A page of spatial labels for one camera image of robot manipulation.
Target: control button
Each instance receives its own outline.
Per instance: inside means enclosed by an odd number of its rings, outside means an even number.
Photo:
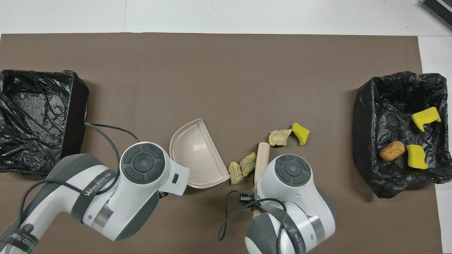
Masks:
[[[146,152],[150,152],[154,158],[158,159],[163,157],[163,152],[156,145],[153,144],[143,144],[143,150]]]
[[[286,163],[286,161],[289,160],[288,156],[289,155],[282,155],[282,156],[278,157],[276,159],[276,163],[284,165],[284,163]]]
[[[179,178],[179,174],[174,174],[172,183],[177,183],[177,179]]]
[[[157,180],[163,172],[163,162],[157,161],[154,165],[154,168],[147,174],[148,179],[152,182]]]
[[[140,153],[133,159],[133,167],[142,173],[151,170],[153,166],[154,160],[150,154]]]
[[[135,171],[133,171],[133,169],[131,167],[126,168],[126,170],[124,170],[126,175],[130,178],[132,178],[133,180],[137,181],[137,182],[142,182],[144,180],[144,176],[142,174],[139,174]]]
[[[297,161],[300,162],[300,164],[302,165],[304,171],[310,171],[311,170],[311,168],[309,167],[309,164],[304,159],[302,159],[300,157],[297,157]]]
[[[284,165],[284,169],[286,170],[287,174],[291,176],[299,176],[303,172],[301,169],[300,163],[296,160],[290,160]]]
[[[286,171],[284,170],[284,168],[282,166],[276,167],[276,173],[286,183],[288,183],[290,181],[290,176],[286,173]]]
[[[140,148],[138,146],[134,146],[129,151],[127,151],[126,155],[124,156],[124,163],[128,164],[132,162],[132,158],[135,154],[137,154],[140,151]]]
[[[311,176],[311,174],[303,173],[299,177],[296,177],[293,179],[293,184],[305,184],[305,183],[307,183],[310,176]]]

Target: yellow debris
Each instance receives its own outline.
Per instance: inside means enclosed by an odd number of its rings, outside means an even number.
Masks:
[[[242,170],[240,170],[240,165],[237,162],[231,162],[231,164],[229,164],[228,171],[232,185],[237,184],[238,182],[243,180]]]
[[[306,144],[306,139],[308,138],[308,135],[310,133],[310,130],[304,128],[303,126],[299,125],[297,122],[292,124],[292,131],[300,141],[299,145]]]
[[[425,132],[424,124],[431,123],[433,121],[441,122],[438,110],[435,107],[431,107],[421,112],[414,113],[411,115],[411,118],[413,119],[414,124],[422,132]]]
[[[408,150],[408,166],[417,169],[428,169],[422,146],[407,145],[406,149]]]
[[[240,161],[240,167],[242,168],[243,177],[247,176],[251,171],[256,168],[256,154],[250,153]]]
[[[287,138],[289,137],[290,133],[292,133],[292,129],[272,131],[270,132],[270,135],[268,137],[268,143],[271,146],[285,146],[287,145]]]

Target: dustpan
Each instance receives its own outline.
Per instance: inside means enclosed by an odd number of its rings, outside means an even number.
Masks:
[[[202,119],[182,126],[171,138],[169,155],[189,168],[188,185],[208,188],[229,179],[229,174]]]

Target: circular button panel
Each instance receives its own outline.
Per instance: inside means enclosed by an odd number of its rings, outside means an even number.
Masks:
[[[131,182],[151,183],[162,175],[165,157],[156,145],[138,144],[126,151],[121,161],[121,168]]]
[[[298,187],[311,178],[311,168],[305,159],[296,155],[282,155],[276,159],[275,173],[285,184]]]

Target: white robotic arm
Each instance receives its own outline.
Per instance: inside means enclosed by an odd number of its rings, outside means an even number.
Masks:
[[[123,153],[120,176],[92,155],[63,158],[47,179],[66,182],[77,192],[57,183],[45,183],[24,211],[0,236],[0,254],[30,253],[55,216],[67,212],[78,222],[111,240],[134,235],[154,211],[159,193],[182,195],[190,170],[171,161],[165,150],[151,142],[136,143]]]
[[[267,212],[252,219],[245,236],[250,254],[306,253],[334,234],[333,205],[315,186],[311,166],[297,155],[272,160],[254,196],[278,199],[287,211],[276,202],[261,202]]]

